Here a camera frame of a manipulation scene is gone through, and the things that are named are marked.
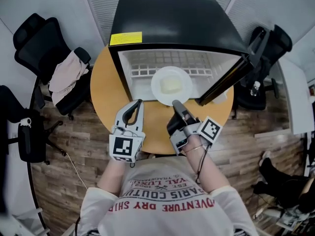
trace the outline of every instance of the pink cloth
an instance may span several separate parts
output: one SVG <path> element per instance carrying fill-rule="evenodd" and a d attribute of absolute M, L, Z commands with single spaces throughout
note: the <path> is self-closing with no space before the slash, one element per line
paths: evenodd
<path fill-rule="evenodd" d="M 88 64 L 84 64 L 72 51 L 68 57 L 56 66 L 55 72 L 49 82 L 54 105 L 61 101 L 74 88 L 77 80 L 86 73 Z"/>

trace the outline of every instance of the office chair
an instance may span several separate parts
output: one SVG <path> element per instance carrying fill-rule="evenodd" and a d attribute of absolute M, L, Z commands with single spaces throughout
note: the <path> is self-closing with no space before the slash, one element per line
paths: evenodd
<path fill-rule="evenodd" d="M 58 20 L 47 20 L 34 13 L 22 23 L 13 35 L 16 49 L 15 60 L 36 74 L 44 85 L 51 80 L 57 64 L 63 62 L 71 50 L 65 43 Z M 74 50 L 84 63 L 91 60 L 90 55 L 81 47 Z M 80 77 L 75 87 L 56 104 L 62 115 L 73 120 L 71 112 L 90 96 L 91 70 Z"/>
<path fill-rule="evenodd" d="M 4 186 L 6 173 L 6 155 L 8 154 L 7 120 L 0 116 L 0 214 L 6 213 Z"/>
<path fill-rule="evenodd" d="M 263 27 L 257 27 L 252 32 L 250 44 L 261 33 L 264 36 L 266 30 Z M 264 110 L 266 108 L 266 91 L 273 90 L 276 98 L 279 98 L 279 90 L 275 79 L 271 79 L 270 86 L 264 86 L 263 81 L 270 72 L 271 67 L 286 52 L 292 50 L 292 40 L 286 32 L 279 26 L 275 25 L 274 30 L 270 31 L 267 45 L 263 51 L 262 57 L 256 67 L 246 75 L 241 81 L 234 85 L 234 116 L 237 118 L 238 106 L 250 110 Z M 255 81 L 260 82 L 257 96 L 251 95 L 251 89 Z"/>
<path fill-rule="evenodd" d="M 22 161 L 29 163 L 45 162 L 49 165 L 50 162 L 46 160 L 46 144 L 60 151 L 63 156 L 66 156 L 66 152 L 63 149 L 57 147 L 49 140 L 49 135 L 57 126 L 63 124 L 62 121 L 57 121 L 49 129 L 44 129 L 44 117 L 40 116 L 36 110 L 24 109 L 11 90 L 6 86 L 0 86 L 0 102 L 3 114 L 1 118 L 5 119 L 5 124 L 6 120 L 18 123 L 25 118 L 31 119 L 30 127 L 19 124 L 17 138 L 7 139 L 7 135 L 6 137 L 1 136 L 1 142 L 7 141 L 6 144 L 18 142 Z"/>

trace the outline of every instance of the round table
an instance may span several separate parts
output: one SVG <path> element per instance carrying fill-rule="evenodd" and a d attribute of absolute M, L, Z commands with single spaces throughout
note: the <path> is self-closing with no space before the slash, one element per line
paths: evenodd
<path fill-rule="evenodd" d="M 227 92 L 227 100 L 220 104 L 210 102 L 201 107 L 194 100 L 189 100 L 184 105 L 201 121 L 206 116 L 210 116 L 223 126 L 231 112 L 233 96 L 234 90 L 231 87 Z M 98 117 L 111 132 L 117 111 L 129 103 L 129 99 L 116 71 L 108 46 L 99 54 L 93 67 L 91 97 Z M 146 134 L 146 138 L 142 147 L 143 151 L 153 154 L 175 153 L 166 130 L 166 125 L 173 115 L 172 107 L 167 108 L 158 101 L 144 102 L 142 131 Z"/>

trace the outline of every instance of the white plate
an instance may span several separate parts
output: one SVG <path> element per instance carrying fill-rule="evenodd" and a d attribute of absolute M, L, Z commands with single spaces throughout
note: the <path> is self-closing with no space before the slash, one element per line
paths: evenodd
<path fill-rule="evenodd" d="M 165 94 L 161 92 L 160 81 L 165 77 L 176 76 L 181 80 L 182 90 L 173 94 Z M 173 100 L 179 100 L 185 103 L 192 92 L 192 81 L 190 76 L 184 70 L 175 66 L 166 66 L 159 69 L 152 77 L 151 90 L 155 98 L 162 104 L 173 106 Z"/>

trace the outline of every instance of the cable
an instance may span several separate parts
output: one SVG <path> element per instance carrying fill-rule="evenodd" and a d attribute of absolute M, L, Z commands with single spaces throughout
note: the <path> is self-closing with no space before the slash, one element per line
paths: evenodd
<path fill-rule="evenodd" d="M 196 179 L 196 183 L 198 183 L 198 184 L 200 184 L 200 182 L 198 182 L 198 180 L 199 180 L 199 176 L 200 176 L 200 172 L 201 172 L 201 169 L 202 169 L 202 166 L 203 166 L 203 162 L 204 162 L 204 160 L 206 158 L 206 155 L 208 153 L 209 147 L 210 147 L 210 144 L 207 145 L 207 148 L 205 149 L 205 152 L 203 153 L 203 156 L 202 156 L 202 158 L 200 160 L 200 169 L 197 172 L 197 179 Z"/>
<path fill-rule="evenodd" d="M 124 135 L 126 132 L 130 132 L 132 137 L 138 137 L 138 135 L 136 133 L 132 132 L 131 130 L 125 130 L 124 128 L 116 126 L 116 125 L 112 126 L 112 134 L 114 134 L 116 128 L 120 128 L 120 129 L 124 130 L 122 135 Z"/>
<path fill-rule="evenodd" d="M 80 177 L 80 175 L 79 175 L 79 172 L 78 172 L 77 168 L 74 166 L 74 163 L 72 162 L 71 157 L 69 156 L 69 154 L 68 154 L 67 152 L 66 152 L 66 154 L 67 154 L 67 156 L 69 157 L 70 162 L 72 163 L 72 165 L 73 165 L 73 167 L 74 167 L 74 169 L 75 169 L 76 173 L 78 174 L 78 177 L 80 178 L 81 182 L 83 183 L 84 187 L 85 187 L 86 189 L 88 189 L 88 188 L 87 188 L 87 186 L 85 185 L 85 183 L 83 182 L 82 178 Z"/>
<path fill-rule="evenodd" d="M 259 194 L 256 194 L 257 196 L 259 196 L 261 199 L 263 199 L 263 201 L 266 203 L 266 204 L 268 204 L 268 205 L 270 205 L 271 207 L 273 206 L 273 205 L 271 205 L 270 203 L 268 203 L 262 196 L 260 196 Z"/>
<path fill-rule="evenodd" d="M 250 203 L 251 203 L 253 195 L 254 195 L 254 191 L 252 192 L 252 195 L 244 201 L 244 204 L 246 204 L 248 200 L 250 200 Z"/>
<path fill-rule="evenodd" d="M 74 226 L 74 235 L 75 236 L 78 236 L 78 224 L 79 224 L 80 220 L 81 220 L 81 217 L 79 216 L 77 221 L 75 221 L 75 226 Z"/>

